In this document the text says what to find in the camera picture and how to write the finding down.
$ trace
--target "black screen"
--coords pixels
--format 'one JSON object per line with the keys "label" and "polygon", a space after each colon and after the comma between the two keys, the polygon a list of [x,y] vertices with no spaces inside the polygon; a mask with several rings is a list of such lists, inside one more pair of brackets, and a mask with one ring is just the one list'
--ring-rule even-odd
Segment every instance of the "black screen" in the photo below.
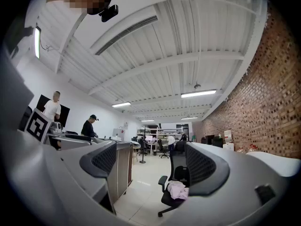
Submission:
{"label": "black screen", "polygon": [[[50,99],[47,98],[46,96],[41,95],[37,104],[37,109],[43,112],[45,110],[44,105],[47,103],[48,100]],[[55,117],[55,121],[60,122],[65,127],[70,108],[63,106],[62,104],[60,105],[61,105],[60,119],[57,119]]]}

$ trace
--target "air vent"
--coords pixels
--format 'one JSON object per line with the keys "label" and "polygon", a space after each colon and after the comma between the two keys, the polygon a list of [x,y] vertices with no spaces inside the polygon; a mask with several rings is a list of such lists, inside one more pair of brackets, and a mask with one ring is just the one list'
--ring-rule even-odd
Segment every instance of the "air vent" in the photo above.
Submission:
{"label": "air vent", "polygon": [[118,35],[116,35],[114,38],[112,38],[109,42],[107,42],[104,46],[102,46],[100,48],[100,50],[98,50],[95,55],[101,55],[106,49],[108,49],[110,46],[112,46],[114,43],[116,43],[118,40],[124,38],[125,36],[127,36],[128,34],[130,34],[131,32],[142,28],[143,26],[149,25],[153,22],[156,22],[158,20],[157,16],[152,16],[149,17],[147,19],[144,19],[132,26],[130,26],[129,28],[125,29],[124,31],[122,31],[121,33],[119,33]]}

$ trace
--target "white tile floor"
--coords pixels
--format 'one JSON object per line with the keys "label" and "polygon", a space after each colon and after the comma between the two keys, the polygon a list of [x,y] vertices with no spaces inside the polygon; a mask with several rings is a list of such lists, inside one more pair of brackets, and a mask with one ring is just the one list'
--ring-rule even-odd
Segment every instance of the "white tile floor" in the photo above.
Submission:
{"label": "white tile floor", "polygon": [[158,217],[158,212],[169,206],[161,203],[162,187],[158,185],[161,176],[170,176],[170,159],[147,155],[145,164],[138,162],[132,166],[133,182],[114,204],[117,216],[133,225],[157,226],[170,217],[177,209]]}

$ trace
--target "pink cloth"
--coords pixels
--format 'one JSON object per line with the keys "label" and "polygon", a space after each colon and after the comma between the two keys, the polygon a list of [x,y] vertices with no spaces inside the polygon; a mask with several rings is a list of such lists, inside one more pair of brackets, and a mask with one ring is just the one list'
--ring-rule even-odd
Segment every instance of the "pink cloth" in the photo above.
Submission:
{"label": "pink cloth", "polygon": [[170,192],[172,199],[180,198],[186,200],[188,198],[189,188],[185,187],[182,182],[169,181],[167,190]]}

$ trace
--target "fluorescent light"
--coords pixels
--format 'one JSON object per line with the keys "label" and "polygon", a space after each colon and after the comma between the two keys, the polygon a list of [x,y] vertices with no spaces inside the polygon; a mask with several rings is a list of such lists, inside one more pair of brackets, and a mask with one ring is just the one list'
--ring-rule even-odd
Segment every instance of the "fluorescent light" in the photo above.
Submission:
{"label": "fluorescent light", "polygon": [[131,103],[129,102],[124,102],[124,103],[120,103],[120,104],[116,104],[116,105],[112,105],[113,107],[121,107],[121,106],[125,106],[125,105],[130,105]]}
{"label": "fluorescent light", "polygon": [[36,26],[34,29],[34,51],[37,58],[40,58],[40,38],[41,38],[41,29]]}
{"label": "fluorescent light", "polygon": [[185,94],[181,94],[181,98],[210,95],[210,94],[215,94],[215,92],[216,92],[216,90],[213,89],[213,90],[206,90],[206,91],[200,91],[200,92],[185,93]]}
{"label": "fluorescent light", "polygon": [[187,117],[187,118],[181,118],[181,120],[188,120],[188,119],[196,119],[198,117]]}

